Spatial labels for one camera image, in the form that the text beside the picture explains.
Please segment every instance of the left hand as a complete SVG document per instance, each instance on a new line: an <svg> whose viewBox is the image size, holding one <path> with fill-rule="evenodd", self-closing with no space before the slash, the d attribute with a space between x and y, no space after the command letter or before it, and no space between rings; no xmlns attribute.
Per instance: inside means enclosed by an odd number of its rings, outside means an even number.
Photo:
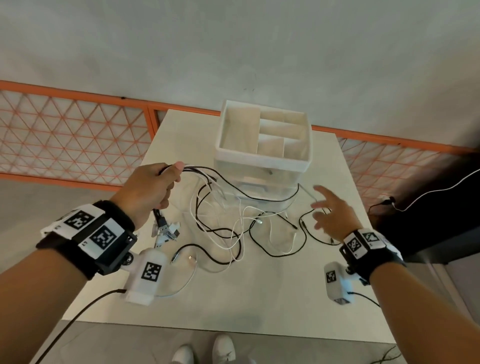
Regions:
<svg viewBox="0 0 480 364"><path fill-rule="evenodd" d="M135 229L147 222L154 208L168 207L170 190L174 182L180 182L185 163L177 162L158 175L166 166L165 163L155 163L136 168L124 186L110 199L132 219Z"/></svg>

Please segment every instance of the plastic container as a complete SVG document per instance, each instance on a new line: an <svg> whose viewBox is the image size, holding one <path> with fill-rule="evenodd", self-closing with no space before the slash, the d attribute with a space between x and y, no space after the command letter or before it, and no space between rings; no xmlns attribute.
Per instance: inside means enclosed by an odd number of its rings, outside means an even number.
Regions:
<svg viewBox="0 0 480 364"><path fill-rule="evenodd" d="M302 112L227 100L215 149L215 169L230 183L250 196L281 200L293 195L312 161L312 127Z"/></svg>

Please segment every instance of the forearm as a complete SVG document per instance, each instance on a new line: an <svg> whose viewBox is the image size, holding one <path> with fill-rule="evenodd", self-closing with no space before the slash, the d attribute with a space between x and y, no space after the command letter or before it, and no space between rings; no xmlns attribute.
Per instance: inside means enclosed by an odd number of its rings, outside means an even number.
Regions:
<svg viewBox="0 0 480 364"><path fill-rule="evenodd" d="M37 250L3 272L1 361L28 363L86 282L74 265L51 249Z"/></svg>
<svg viewBox="0 0 480 364"><path fill-rule="evenodd" d="M387 263L370 282L409 364L478 363L480 328L440 300L406 268Z"/></svg>

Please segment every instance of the orange metal frame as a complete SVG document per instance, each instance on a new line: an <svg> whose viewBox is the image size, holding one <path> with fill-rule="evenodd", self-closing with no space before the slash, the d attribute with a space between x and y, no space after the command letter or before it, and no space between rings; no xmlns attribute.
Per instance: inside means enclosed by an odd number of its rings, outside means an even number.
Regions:
<svg viewBox="0 0 480 364"><path fill-rule="evenodd" d="M144 112L144 117L147 122L148 131L152 139L154 138L160 126L160 123L157 117L157 111L167 111L169 109L174 109L174 110L196 112L200 114L207 114L207 115L214 115L214 116L220 115L220 112L216 110L193 108L193 107L182 106L182 105L167 104L163 102L136 100L136 99L126 98L126 97L119 97L119 96L107 96L107 95L92 94L88 92L62 90L62 89L52 88L52 87L20 84L20 83L11 82L11 81L0 80L0 90L15 91L15 92L21 92L25 94L36 94L36 95L43 95L48 97L60 97L60 98L66 98L66 99L72 99L72 100L90 101L95 103L138 108L143 110ZM401 145L403 147L425 149L425 150L437 151L442 153L463 155L463 154L468 154L472 152L478 152L478 150L472 149L472 148L449 146L444 144L429 143L429 142L423 142L418 140L410 140L410 139L395 138L395 137L383 136L383 135L353 132L348 130L334 129L334 128L328 128L328 127L317 126L317 125L312 126L312 129L315 131L334 133L337 135L337 137L341 137L341 138L362 140L362 141L388 144L388 145ZM56 184L56 185L62 185L62 186L68 186L68 187L93 188L93 189L99 189L99 190L105 190L105 191L117 191L118 189L120 189L120 187L117 187L117 186L108 186L108 185L96 184L96 183L56 180L51 178L22 176L22 175L14 175L14 174L7 174L7 173L0 173L0 178L21 181L21 182L37 182L37 183L45 183L45 184Z"/></svg>

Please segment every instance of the wrist-mounted device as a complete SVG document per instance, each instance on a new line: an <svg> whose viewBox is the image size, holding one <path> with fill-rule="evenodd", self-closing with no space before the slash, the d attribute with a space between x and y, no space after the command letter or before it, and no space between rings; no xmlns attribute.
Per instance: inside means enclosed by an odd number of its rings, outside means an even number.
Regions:
<svg viewBox="0 0 480 364"><path fill-rule="evenodd" d="M340 253L350 269L370 283L370 274L380 265L394 262L405 266L402 255L382 234L372 229L355 230L344 240Z"/></svg>
<svg viewBox="0 0 480 364"><path fill-rule="evenodd" d="M82 205L41 230L37 249L55 249L89 280L117 271L135 244L132 220L113 202Z"/></svg>

